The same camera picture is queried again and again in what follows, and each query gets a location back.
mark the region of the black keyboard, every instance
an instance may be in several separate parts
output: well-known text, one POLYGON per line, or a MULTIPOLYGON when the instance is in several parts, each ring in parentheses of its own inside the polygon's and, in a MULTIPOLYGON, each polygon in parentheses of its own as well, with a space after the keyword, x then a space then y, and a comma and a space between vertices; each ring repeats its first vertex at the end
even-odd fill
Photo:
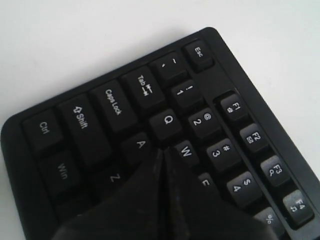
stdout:
POLYGON ((14 115, 1 146, 27 240, 51 239, 167 146, 280 239, 320 237, 319 180, 213 28, 14 115))

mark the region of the function key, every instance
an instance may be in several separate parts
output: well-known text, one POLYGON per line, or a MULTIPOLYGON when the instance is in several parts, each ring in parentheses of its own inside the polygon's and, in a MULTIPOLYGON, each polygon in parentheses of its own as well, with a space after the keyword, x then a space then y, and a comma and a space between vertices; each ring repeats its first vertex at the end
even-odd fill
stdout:
POLYGON ((189 167, 194 167, 200 163, 199 157, 188 140, 180 142, 174 146, 174 149, 179 153, 182 160, 184 160, 189 167))
POLYGON ((282 201, 296 227, 302 226, 313 218, 314 212, 300 190, 285 196, 282 201))
POLYGON ((37 155, 43 154, 64 139, 52 110, 44 111, 29 118, 22 125, 31 147, 37 155))
POLYGON ((240 208, 245 208, 262 197, 262 191, 249 171, 229 181, 226 186, 240 208))
POLYGON ((214 181, 212 180, 209 173, 204 172, 198 176, 198 179, 202 185, 208 190, 208 192, 214 194, 215 196, 220 196, 218 188, 214 181))
POLYGON ((251 153, 255 154, 268 147, 265 135, 258 125, 253 123, 240 131, 240 136, 251 153))
POLYGON ((140 132, 121 143, 126 162, 131 166, 146 159, 151 149, 152 143, 145 132, 140 132))
POLYGON ((188 125, 198 140, 205 140, 222 131, 221 125, 210 108, 205 108, 188 117, 188 125))
POLYGON ((79 217, 92 208, 92 203, 87 194, 83 194, 58 205, 55 209, 61 222, 66 222, 79 217))
POLYGON ((228 138, 208 147, 206 153, 214 168, 220 173, 241 163, 240 155, 228 138))
POLYGON ((223 99, 220 104, 224 111, 224 115, 231 122, 238 122, 249 116, 246 107, 236 94, 223 99))
POLYGON ((90 94, 96 100, 104 119, 115 134, 138 124, 138 118, 116 80, 92 90, 90 94))
POLYGON ((167 142, 182 133, 182 126, 172 109, 149 119, 149 124, 159 142, 167 142))
POLYGON ((159 76, 159 83, 163 88, 173 85, 188 75, 176 52, 153 61, 150 66, 159 76))
POLYGON ((276 155, 262 162, 260 166, 269 183, 274 187, 278 187, 290 180, 289 174, 276 155))
POLYGON ((125 175, 118 165, 109 166, 92 177, 92 183, 100 200, 110 197, 125 182, 125 175))
POLYGON ((170 95, 175 109, 181 114, 201 106, 204 102, 204 98, 193 80, 173 87, 170 95))
POLYGON ((105 161, 111 146, 86 95, 79 95, 58 106, 80 156, 91 167, 105 161))
POLYGON ((165 104, 165 95, 147 66, 140 67, 121 77, 141 114, 165 104))
POLYGON ((286 233, 285 227, 281 223, 273 208, 270 206, 257 213, 254 218, 266 225, 269 225, 278 238, 281 238, 286 233))
POLYGON ((207 69, 214 64, 214 60, 208 47, 201 40, 188 44, 184 48, 184 51, 196 72, 207 69))
POLYGON ((80 175, 69 151, 59 152, 41 160, 39 168, 54 200, 80 184, 80 175))

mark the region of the black key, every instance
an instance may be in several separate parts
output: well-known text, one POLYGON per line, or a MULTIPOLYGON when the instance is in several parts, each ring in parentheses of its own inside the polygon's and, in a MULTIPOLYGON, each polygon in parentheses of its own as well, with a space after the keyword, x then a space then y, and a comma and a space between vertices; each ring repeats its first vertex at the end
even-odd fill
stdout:
POLYGON ((141 114, 163 106, 166 98, 147 66, 140 67, 121 77, 122 82, 135 100, 141 114))
POLYGON ((182 126, 172 109, 167 109, 149 119, 149 124, 160 142, 167 142, 182 132, 182 126))
POLYGON ((274 187, 278 187, 290 180, 289 174, 277 155, 265 160, 260 166, 264 175, 274 187))
POLYGON ((86 95, 58 106, 86 167, 105 161, 112 149, 86 95))
POLYGON ((188 117, 188 122, 191 132, 198 140, 216 136, 222 130, 210 108, 203 109, 188 117))
POLYGON ((97 101, 104 119, 115 134, 138 124, 138 118, 116 80, 92 90, 90 94, 97 101))
POLYGON ((240 136, 251 153, 255 154, 268 147, 265 135, 253 123, 240 131, 240 136))
POLYGON ((262 197, 262 191, 249 171, 229 181, 226 186, 240 208, 245 208, 262 197))
POLYGON ((163 88, 173 85, 188 75, 176 52, 155 60, 150 66, 159 76, 159 83, 163 88))
POLYGON ((125 175, 118 165, 112 165, 92 177, 94 188, 100 200, 115 193, 125 182, 125 175))
POLYGON ((36 155, 43 154, 64 139, 52 110, 44 111, 29 118, 22 125, 36 155))
POLYGON ((204 98, 193 80, 185 81, 173 87, 170 95, 175 109, 181 114, 197 108, 204 103, 204 98))
POLYGON ((39 168, 54 200, 80 184, 80 175, 69 151, 42 159, 39 168))
POLYGON ((240 155, 228 138, 208 147, 206 154, 214 168, 220 173, 241 163, 240 155))
POLYGON ((314 217, 314 212, 300 190, 285 196, 282 201, 295 227, 304 225, 314 217))
POLYGON ((269 225, 278 238, 281 238, 286 233, 285 227, 270 206, 256 214, 254 218, 266 225, 269 225))
POLYGON ((145 160, 152 150, 152 143, 145 132, 140 132, 121 143, 121 150, 129 165, 145 160))
POLYGON ((92 203, 87 194, 82 194, 58 205, 55 210, 61 222, 66 222, 75 217, 79 217, 92 208, 92 203))
POLYGON ((223 99, 220 104, 225 116, 231 122, 238 122, 248 118, 249 116, 246 107, 236 94, 223 99))
POLYGON ((192 67, 196 72, 200 72, 214 64, 211 53, 205 43, 201 40, 188 44, 184 51, 192 67))
POLYGON ((200 163, 199 157, 188 140, 180 142, 179 144, 175 145, 174 148, 178 151, 182 160, 184 160, 189 167, 194 167, 200 163))
POLYGON ((208 192, 214 194, 215 196, 220 196, 217 186, 212 180, 209 173, 204 172, 198 176, 198 179, 202 183, 202 185, 208 190, 208 192))

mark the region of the keyboard frame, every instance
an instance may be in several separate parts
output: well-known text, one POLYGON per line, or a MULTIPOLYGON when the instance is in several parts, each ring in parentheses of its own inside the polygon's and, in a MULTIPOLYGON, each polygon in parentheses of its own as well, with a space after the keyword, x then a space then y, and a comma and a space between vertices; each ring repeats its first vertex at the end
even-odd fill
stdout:
POLYGON ((219 33, 214 28, 207 27, 110 73, 24 110, 5 122, 1 131, 1 147, 19 217, 27 240, 51 239, 51 236, 58 227, 58 221, 40 176, 37 162, 27 143, 22 129, 22 122, 79 94, 87 93, 89 90, 110 80, 118 79, 123 74, 147 65, 172 51, 178 53, 189 75, 203 94, 206 104, 212 110, 216 109, 213 103, 214 96, 217 94, 215 93, 216 81, 220 84, 219 88, 231 90, 239 94, 247 106, 252 119, 260 125, 271 147, 283 160, 290 171, 291 178, 309 201, 314 212, 314 218, 310 222, 297 230, 289 226, 281 214, 278 205, 269 195, 265 184, 261 181, 261 177, 253 170, 252 164, 247 156, 244 155, 243 150, 241 150, 242 148, 232 134, 230 127, 225 121, 222 121, 221 116, 217 116, 220 124, 230 140, 236 143, 235 148, 240 150, 240 155, 248 166, 248 170, 251 171, 290 237, 293 240, 313 240, 320 237, 320 182, 318 178, 251 83, 219 33), (201 73, 195 73, 192 70, 182 51, 182 47, 197 39, 201 39, 207 44, 216 62, 216 66, 201 73), (221 78, 213 79, 213 74, 221 76, 221 78))

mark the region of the white surface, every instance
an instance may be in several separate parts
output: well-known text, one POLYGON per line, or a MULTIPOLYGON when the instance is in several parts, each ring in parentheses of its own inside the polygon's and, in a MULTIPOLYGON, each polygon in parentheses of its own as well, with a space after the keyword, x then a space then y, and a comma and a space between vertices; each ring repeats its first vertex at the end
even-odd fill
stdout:
MULTIPOLYGON (((319 9, 318 0, 0 0, 0 127, 212 26, 320 178, 319 9)), ((2 156, 0 233, 25 239, 2 156)))

